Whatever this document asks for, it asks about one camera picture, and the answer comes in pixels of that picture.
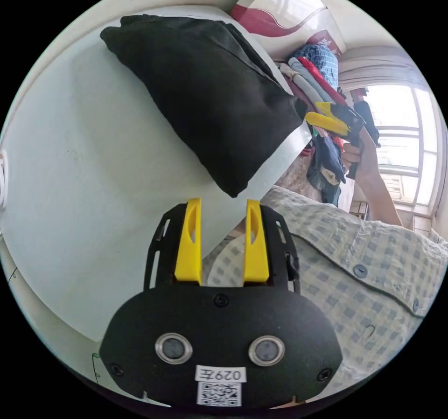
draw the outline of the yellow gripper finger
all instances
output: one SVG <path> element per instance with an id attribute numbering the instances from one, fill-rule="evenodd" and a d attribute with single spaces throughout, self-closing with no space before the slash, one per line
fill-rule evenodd
<path id="1" fill-rule="evenodd" d="M 318 126 L 342 136 L 347 136 L 349 132 L 349 128 L 341 120 L 324 116 L 318 112 L 307 112 L 305 120 L 312 126 Z"/>
<path id="2" fill-rule="evenodd" d="M 349 127 L 343 120 L 339 119 L 338 117 L 336 117 L 336 116 L 333 114 L 331 108 L 335 105 L 334 103 L 330 103 L 330 102 L 316 102 L 315 105 L 316 105 L 316 108 L 317 108 L 318 110 L 320 110 L 321 113 L 322 113 L 324 116 L 327 116 L 327 117 L 329 117 L 330 119 L 335 120 L 336 122 L 342 122 L 344 125 L 347 126 L 348 131 L 350 131 L 350 127 Z"/>
<path id="3" fill-rule="evenodd" d="M 180 282 L 197 282 L 202 285 L 200 198 L 187 203 L 174 276 Z"/>
<path id="4" fill-rule="evenodd" d="M 259 201 L 247 200 L 244 283 L 265 283 L 269 279 L 266 237 Z"/>

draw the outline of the curtain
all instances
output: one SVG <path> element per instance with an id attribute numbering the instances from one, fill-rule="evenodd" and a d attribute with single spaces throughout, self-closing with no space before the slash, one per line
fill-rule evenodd
<path id="1" fill-rule="evenodd" d="M 339 86 L 343 91 L 374 84 L 401 84 L 429 90 L 422 73 L 401 48 L 358 47 L 339 57 Z"/>

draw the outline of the person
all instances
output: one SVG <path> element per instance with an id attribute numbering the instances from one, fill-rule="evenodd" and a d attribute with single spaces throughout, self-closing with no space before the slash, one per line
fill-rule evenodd
<path id="1" fill-rule="evenodd" d="M 349 388 L 387 364 L 421 324 L 448 264 L 448 243 L 403 228 L 365 129 L 361 147 L 344 145 L 347 169 L 365 194 L 371 220 L 273 187 L 261 200 L 283 215 L 300 261 L 301 295 L 333 324 L 343 361 L 317 400 Z M 243 233 L 230 234 L 203 261 L 206 285 L 241 287 Z M 294 400 L 287 405 L 293 406 Z"/>

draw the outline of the plaid shirt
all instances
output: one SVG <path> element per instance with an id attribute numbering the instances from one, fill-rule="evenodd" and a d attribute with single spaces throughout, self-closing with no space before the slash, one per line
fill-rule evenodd
<path id="1" fill-rule="evenodd" d="M 332 322 L 343 362 L 323 392 L 363 380 L 406 344 L 437 295 L 448 244 L 398 226 L 362 221 L 332 205 L 275 187 L 262 203 L 285 218 L 300 260 L 301 294 Z M 241 287 L 244 235 L 204 259 L 209 286 Z"/>
<path id="2" fill-rule="evenodd" d="M 292 57 L 304 56 L 321 73 L 323 79 L 336 91 L 338 83 L 338 67 L 336 55 L 325 44 L 304 44 Z"/>

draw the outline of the screw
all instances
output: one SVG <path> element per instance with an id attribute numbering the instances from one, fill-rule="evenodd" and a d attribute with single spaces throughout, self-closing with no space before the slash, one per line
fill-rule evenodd
<path id="1" fill-rule="evenodd" d="M 125 372 L 115 363 L 111 364 L 112 374 L 121 377 Z"/>
<path id="2" fill-rule="evenodd" d="M 225 294 L 217 294 L 214 302 L 216 307 L 225 307 L 229 303 L 229 298 Z"/>
<path id="3" fill-rule="evenodd" d="M 326 368 L 326 369 L 322 369 L 321 372 L 319 372 L 318 376 L 317 376 L 317 381 L 318 382 L 326 382 L 332 374 L 332 370 L 330 368 Z"/>

